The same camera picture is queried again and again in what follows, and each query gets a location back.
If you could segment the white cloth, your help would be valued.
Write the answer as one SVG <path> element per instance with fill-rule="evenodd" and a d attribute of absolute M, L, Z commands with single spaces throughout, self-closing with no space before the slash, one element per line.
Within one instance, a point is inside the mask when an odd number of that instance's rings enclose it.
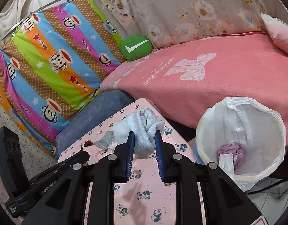
<path fill-rule="evenodd" d="M 129 114 L 123 120 L 114 123 L 113 133 L 117 144 L 127 141 L 129 132 L 135 136 L 134 154 L 136 158 L 147 159 L 155 150 L 155 134 L 157 131 L 164 133 L 165 121 L 156 116 L 150 108 Z"/>

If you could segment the white paper trash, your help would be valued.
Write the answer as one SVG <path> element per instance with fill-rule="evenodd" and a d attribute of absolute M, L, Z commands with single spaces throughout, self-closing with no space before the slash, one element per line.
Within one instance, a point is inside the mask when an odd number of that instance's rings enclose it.
<path fill-rule="evenodd" d="M 234 156 L 231 153 L 219 155 L 219 166 L 227 174 L 234 174 Z"/>

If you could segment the purple crumpled trash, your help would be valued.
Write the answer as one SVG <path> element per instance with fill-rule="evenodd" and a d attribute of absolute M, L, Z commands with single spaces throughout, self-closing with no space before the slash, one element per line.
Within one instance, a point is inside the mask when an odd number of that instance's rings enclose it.
<path fill-rule="evenodd" d="M 217 157 L 220 159 L 223 155 L 231 154 L 233 156 L 233 166 L 234 168 L 239 167 L 246 155 L 245 147 L 239 143 L 228 144 L 218 148 Z"/>

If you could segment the white lined trash bin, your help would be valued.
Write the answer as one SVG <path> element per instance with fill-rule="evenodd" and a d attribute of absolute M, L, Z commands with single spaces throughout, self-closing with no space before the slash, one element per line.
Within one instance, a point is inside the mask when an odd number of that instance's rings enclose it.
<path fill-rule="evenodd" d="M 219 165 L 219 147 L 245 147 L 243 163 L 228 174 L 243 191 L 272 174 L 284 159 L 286 127 L 281 115 L 252 98 L 229 97 L 205 111 L 196 128 L 193 155 Z"/>

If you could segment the grey fabric pouch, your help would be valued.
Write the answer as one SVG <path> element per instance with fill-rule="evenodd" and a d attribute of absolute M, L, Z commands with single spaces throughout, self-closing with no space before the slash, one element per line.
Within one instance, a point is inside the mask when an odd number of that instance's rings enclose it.
<path fill-rule="evenodd" d="M 100 149 L 106 150 L 113 142 L 113 139 L 114 139 L 113 131 L 107 131 L 100 140 L 94 143 L 94 145 L 99 147 Z"/>

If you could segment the pink folded cloth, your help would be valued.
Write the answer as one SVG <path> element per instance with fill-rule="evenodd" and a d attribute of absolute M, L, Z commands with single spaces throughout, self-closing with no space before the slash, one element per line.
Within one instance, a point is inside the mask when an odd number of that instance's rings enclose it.
<path fill-rule="evenodd" d="M 83 151 L 86 151 L 90 156 L 89 160 L 87 161 L 88 166 L 97 163 L 104 156 L 105 153 L 105 149 L 101 149 L 94 145 L 84 147 Z"/>

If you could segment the dark red flower scrunchie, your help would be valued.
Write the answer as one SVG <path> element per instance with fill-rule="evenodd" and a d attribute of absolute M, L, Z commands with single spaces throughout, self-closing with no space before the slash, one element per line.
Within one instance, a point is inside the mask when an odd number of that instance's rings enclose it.
<path fill-rule="evenodd" d="M 83 146 L 81 147 L 81 150 L 83 150 L 85 147 L 93 146 L 94 143 L 91 140 L 87 140 L 84 142 Z"/>

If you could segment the pink panda print sheet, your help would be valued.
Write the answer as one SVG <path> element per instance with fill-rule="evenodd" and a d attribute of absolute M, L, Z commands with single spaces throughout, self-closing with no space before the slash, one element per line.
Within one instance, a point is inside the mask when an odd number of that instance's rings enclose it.
<path fill-rule="evenodd" d="M 113 130 L 115 122 L 141 108 L 150 108 L 155 115 L 161 115 L 150 100 L 138 99 L 83 135 L 65 149 L 58 160 L 64 161 L 80 151 L 87 140 L 93 143 L 100 140 L 107 131 Z M 116 145 L 116 140 L 113 140 L 104 156 L 113 153 Z M 134 159 L 129 181 L 126 184 L 115 183 L 113 190 L 115 224 L 175 224 L 176 184 L 161 181 L 155 153 L 146 160 Z"/>

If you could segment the blue velvet cushion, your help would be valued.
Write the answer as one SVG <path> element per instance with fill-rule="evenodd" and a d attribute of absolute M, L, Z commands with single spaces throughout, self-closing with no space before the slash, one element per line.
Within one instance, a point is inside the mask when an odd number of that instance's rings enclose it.
<path fill-rule="evenodd" d="M 134 101 L 122 90 L 107 90 L 87 104 L 57 135 L 55 158 L 87 132 Z"/>

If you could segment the pink towel blanket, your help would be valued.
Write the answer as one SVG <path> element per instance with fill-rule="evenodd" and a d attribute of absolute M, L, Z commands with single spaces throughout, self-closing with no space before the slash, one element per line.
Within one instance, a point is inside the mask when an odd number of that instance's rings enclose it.
<path fill-rule="evenodd" d="M 288 146 L 288 56 L 262 33 L 213 37 L 124 62 L 101 83 L 151 100 L 161 113 L 196 128 L 226 97 L 249 97 L 277 111 Z"/>

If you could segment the green checkmark cushion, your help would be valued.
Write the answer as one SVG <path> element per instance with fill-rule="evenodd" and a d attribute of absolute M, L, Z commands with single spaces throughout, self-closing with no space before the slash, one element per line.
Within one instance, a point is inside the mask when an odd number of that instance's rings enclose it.
<path fill-rule="evenodd" d="M 133 61 L 149 55 L 153 45 L 146 37 L 132 36 L 122 40 L 120 50 L 127 61 Z"/>

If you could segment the colourful monkey striped quilt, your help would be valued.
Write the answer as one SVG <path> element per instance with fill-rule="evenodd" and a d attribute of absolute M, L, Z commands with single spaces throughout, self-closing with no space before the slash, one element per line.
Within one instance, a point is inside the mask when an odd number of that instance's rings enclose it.
<path fill-rule="evenodd" d="M 55 155 L 60 131 L 124 62 L 121 41 L 93 0 L 29 15 L 0 49 L 0 104 L 35 144 Z"/>

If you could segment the grey floral quilt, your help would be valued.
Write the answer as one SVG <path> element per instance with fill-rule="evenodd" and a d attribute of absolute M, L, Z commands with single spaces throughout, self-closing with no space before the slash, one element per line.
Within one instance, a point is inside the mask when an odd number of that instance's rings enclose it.
<path fill-rule="evenodd" d="M 155 48 L 223 34 L 265 31 L 264 0 L 94 0 L 122 38 Z"/>

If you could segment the pink small pillow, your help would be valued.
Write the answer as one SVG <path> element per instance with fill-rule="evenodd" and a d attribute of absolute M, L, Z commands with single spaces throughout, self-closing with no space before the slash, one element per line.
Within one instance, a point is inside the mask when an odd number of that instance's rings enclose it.
<path fill-rule="evenodd" d="M 267 14 L 261 14 L 261 18 L 274 44 L 288 55 L 288 25 Z"/>

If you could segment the white hanging garment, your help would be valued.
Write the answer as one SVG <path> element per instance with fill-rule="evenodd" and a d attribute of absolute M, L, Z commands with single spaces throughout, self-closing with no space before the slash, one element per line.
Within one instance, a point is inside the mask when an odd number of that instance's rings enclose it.
<path fill-rule="evenodd" d="M 0 44 L 4 44 L 10 29 L 28 15 L 32 0 L 9 0 L 0 12 Z"/>

